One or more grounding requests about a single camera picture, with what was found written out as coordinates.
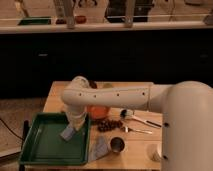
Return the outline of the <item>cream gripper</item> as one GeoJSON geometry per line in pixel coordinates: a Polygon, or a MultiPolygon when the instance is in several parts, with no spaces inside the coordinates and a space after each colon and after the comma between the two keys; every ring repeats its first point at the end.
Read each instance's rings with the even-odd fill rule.
{"type": "Polygon", "coordinates": [[[85,119],[74,119],[70,122],[70,124],[76,131],[79,131],[83,126],[84,122],[85,119]]]}

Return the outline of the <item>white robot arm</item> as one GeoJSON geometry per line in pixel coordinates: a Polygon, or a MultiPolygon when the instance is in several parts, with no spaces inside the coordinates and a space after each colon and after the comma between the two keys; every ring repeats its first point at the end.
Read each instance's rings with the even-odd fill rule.
{"type": "Polygon", "coordinates": [[[72,116],[89,105],[162,115],[161,171],[213,171],[213,88],[197,81],[92,89],[82,76],[63,90],[72,116]]]}

